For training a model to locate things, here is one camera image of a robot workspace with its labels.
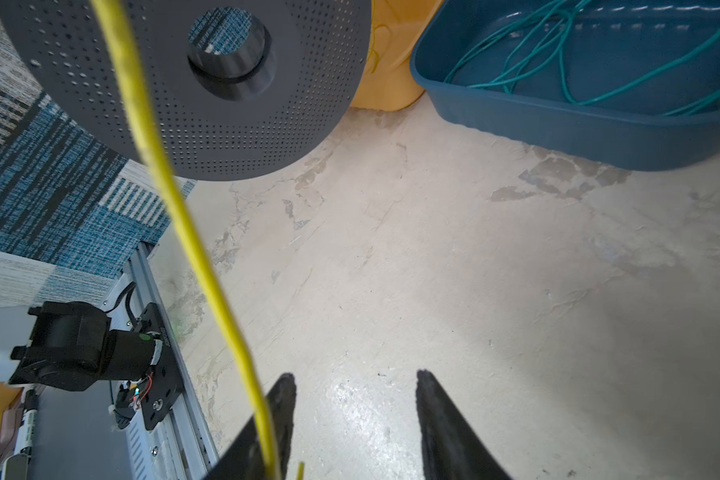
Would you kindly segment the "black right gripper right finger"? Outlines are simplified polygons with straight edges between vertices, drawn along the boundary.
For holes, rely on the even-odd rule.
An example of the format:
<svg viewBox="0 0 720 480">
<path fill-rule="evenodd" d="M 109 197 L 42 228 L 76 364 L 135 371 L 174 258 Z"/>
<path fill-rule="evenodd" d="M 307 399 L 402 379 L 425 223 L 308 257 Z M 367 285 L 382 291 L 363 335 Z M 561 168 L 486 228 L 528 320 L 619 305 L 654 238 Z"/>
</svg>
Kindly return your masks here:
<svg viewBox="0 0 720 480">
<path fill-rule="evenodd" d="M 425 479 L 510 479 L 428 370 L 417 371 L 416 408 Z"/>
</svg>

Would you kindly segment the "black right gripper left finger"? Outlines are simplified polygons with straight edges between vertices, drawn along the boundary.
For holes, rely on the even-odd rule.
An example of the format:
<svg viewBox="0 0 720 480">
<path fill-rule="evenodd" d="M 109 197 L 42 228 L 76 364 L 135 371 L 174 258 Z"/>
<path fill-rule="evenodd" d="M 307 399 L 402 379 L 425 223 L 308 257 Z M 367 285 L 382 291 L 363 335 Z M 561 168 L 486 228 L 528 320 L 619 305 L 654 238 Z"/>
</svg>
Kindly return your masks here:
<svg viewBox="0 0 720 480">
<path fill-rule="evenodd" d="M 266 398 L 273 416 L 279 466 L 285 479 L 291 453 L 297 387 L 292 373 L 283 373 Z M 251 417 L 205 480 L 267 479 L 254 417 Z"/>
</svg>

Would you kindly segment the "dark grey perforated spool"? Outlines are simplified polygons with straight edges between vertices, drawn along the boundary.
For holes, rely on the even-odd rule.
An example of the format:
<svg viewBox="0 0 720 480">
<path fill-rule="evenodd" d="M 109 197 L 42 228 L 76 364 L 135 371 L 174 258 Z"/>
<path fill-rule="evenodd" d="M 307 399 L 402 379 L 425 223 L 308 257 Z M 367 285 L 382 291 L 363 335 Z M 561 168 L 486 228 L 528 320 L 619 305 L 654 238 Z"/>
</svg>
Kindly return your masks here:
<svg viewBox="0 0 720 480">
<path fill-rule="evenodd" d="M 127 1 L 165 150 L 178 176 L 244 180 L 301 159 L 335 128 L 367 57 L 367 1 Z M 0 1 L 33 76 L 78 124 L 138 158 L 87 1 Z"/>
</svg>

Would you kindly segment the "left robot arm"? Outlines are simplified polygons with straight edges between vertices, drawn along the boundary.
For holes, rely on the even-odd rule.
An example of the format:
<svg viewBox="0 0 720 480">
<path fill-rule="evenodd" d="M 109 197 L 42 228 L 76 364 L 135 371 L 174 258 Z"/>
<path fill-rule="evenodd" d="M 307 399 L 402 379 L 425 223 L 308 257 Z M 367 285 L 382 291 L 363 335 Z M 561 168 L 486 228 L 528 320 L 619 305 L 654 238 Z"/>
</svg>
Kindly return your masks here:
<svg viewBox="0 0 720 480">
<path fill-rule="evenodd" d="M 99 381 L 133 381 L 116 411 L 138 408 L 153 430 L 185 391 L 176 352 L 158 305 L 146 305 L 130 330 L 85 302 L 0 307 L 0 382 L 83 392 Z"/>
</svg>

